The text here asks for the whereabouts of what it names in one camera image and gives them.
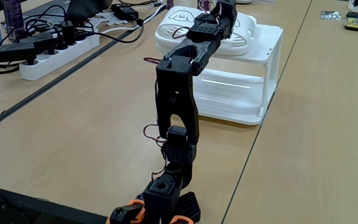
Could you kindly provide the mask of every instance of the black robotic arm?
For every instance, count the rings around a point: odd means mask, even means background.
[[[193,76],[204,70],[221,41],[230,38],[236,18],[236,0],[220,0],[210,14],[195,19],[186,39],[157,65],[157,122],[160,136],[167,140],[162,152],[169,164],[137,200],[113,211],[110,224],[192,224],[200,220],[195,194],[179,197],[191,181],[200,135]],[[185,127],[171,125],[173,114]]]

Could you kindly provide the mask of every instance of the wooden table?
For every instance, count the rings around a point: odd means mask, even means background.
[[[35,7],[38,7],[40,5],[45,4],[46,2],[49,2],[51,0],[30,0],[22,3],[22,10],[28,11]],[[154,11],[157,8],[154,9],[142,9],[139,11],[139,17],[140,18],[146,18],[147,16],[154,13]],[[0,21],[5,20],[4,18],[4,12],[0,11]],[[134,23],[129,23],[128,26],[134,26]],[[100,30],[106,30],[112,27],[107,27],[104,24],[102,24],[99,29]],[[1,26],[1,32],[2,36],[6,35],[6,32]],[[117,30],[114,32],[109,33],[109,35],[113,37],[118,37],[121,34],[125,33],[125,30]],[[100,46],[94,48],[93,50],[90,50],[86,54],[76,58],[75,60],[71,61],[70,63],[60,67],[59,69],[49,73],[48,75],[36,80],[36,81],[28,81],[23,80],[20,76],[19,72],[14,72],[12,74],[5,74],[0,75],[0,113],[6,109],[9,109],[10,107],[14,106],[21,100],[23,100],[25,97],[31,95],[41,87],[45,86],[46,84],[50,83],[52,80],[59,77],[64,72],[68,71],[75,65],[79,64],[82,60],[88,58],[90,55],[95,53],[97,50],[101,49],[108,43],[110,43],[111,40],[102,37],[100,39]]]
[[[358,223],[358,32],[313,0],[225,224]]]
[[[261,22],[285,29],[286,61],[309,3],[284,0],[238,10],[252,9]],[[281,17],[284,11],[293,13]],[[165,13],[146,26],[139,41],[116,45],[0,124],[0,188],[101,215],[144,190],[150,171],[161,169],[163,160],[142,134],[156,120],[155,66],[142,59],[161,57],[154,32]],[[186,190],[197,194],[202,223],[222,220],[258,130],[201,118]]]

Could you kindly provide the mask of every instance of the white cable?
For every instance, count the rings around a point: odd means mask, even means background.
[[[158,7],[158,9],[152,14],[152,16],[150,16],[148,19],[146,19],[143,23],[146,24],[146,23],[148,23],[148,21],[152,20],[164,6],[165,5],[162,4],[160,7]],[[105,30],[102,32],[102,34],[107,34],[107,33],[110,33],[112,31],[116,31],[116,30],[136,30],[137,28],[139,28],[139,25],[136,25],[134,27],[117,27],[117,28]]]

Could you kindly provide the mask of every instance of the white power strip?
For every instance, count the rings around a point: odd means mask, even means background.
[[[77,41],[75,45],[68,46],[65,50],[55,50],[58,52],[57,54],[37,55],[35,65],[20,63],[21,77],[25,80],[35,81],[99,46],[99,39],[99,35],[92,35],[85,40]]]

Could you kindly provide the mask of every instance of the red wire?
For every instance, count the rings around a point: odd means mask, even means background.
[[[182,34],[182,35],[179,35],[179,36],[175,37],[175,34],[176,34],[179,30],[181,30],[181,29],[188,29],[188,30],[190,30],[190,27],[179,27],[179,28],[178,28],[177,30],[175,30],[174,33],[172,34],[172,38],[173,38],[173,39],[179,39],[180,37],[186,36],[186,34]]]
[[[143,58],[143,60],[145,62],[150,62],[150,63],[154,63],[154,64],[158,64],[160,63],[160,59],[157,59],[157,58],[150,58],[150,57],[146,57],[146,58]]]
[[[155,137],[152,137],[152,136],[148,136],[148,135],[146,134],[146,129],[147,129],[148,127],[150,127],[150,126],[158,126],[158,125],[157,125],[157,124],[148,124],[148,125],[146,125],[146,127],[144,127],[144,129],[143,129],[143,134],[144,134],[144,136],[147,137],[147,138],[149,138],[149,139],[154,140],[154,141],[157,142],[157,143],[165,143],[166,140],[159,140],[159,139],[161,138],[160,136],[157,137],[157,138],[155,138]]]

